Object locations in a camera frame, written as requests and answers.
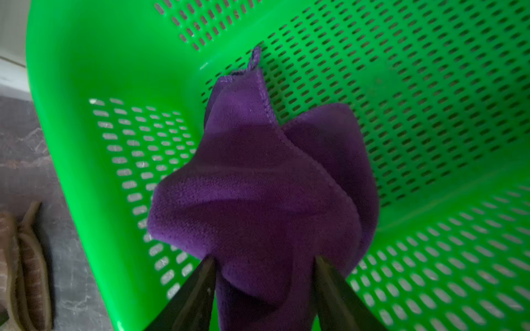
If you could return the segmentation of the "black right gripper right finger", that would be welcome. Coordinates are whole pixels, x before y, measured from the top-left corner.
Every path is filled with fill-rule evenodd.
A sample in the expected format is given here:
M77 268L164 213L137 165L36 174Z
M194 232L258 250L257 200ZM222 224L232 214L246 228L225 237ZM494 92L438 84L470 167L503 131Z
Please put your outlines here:
M313 293L322 330L386 331L335 266L323 256L315 259Z

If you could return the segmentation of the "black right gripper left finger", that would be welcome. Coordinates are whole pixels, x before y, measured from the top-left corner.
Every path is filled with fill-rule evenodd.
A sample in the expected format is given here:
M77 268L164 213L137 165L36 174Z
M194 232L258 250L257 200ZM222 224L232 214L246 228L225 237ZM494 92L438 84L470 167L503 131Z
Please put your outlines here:
M216 275L216 261L207 256L146 329L208 330L215 299Z

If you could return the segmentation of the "purple dishcloth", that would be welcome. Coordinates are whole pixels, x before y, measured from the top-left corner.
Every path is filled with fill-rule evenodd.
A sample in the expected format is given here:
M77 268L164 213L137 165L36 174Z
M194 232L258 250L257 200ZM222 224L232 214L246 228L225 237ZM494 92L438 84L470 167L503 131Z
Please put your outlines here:
M148 231L216 260L222 330L310 330L315 258L351 273L378 224L377 185L350 107L280 124L260 55L217 80L197 151L157 185Z

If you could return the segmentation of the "beige striped dishcloth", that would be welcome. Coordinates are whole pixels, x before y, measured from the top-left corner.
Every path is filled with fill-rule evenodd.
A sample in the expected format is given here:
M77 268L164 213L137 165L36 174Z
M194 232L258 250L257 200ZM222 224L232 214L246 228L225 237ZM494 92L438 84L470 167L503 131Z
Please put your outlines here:
M40 206L30 204L21 221L1 213L2 330L52 329L48 267L33 230Z

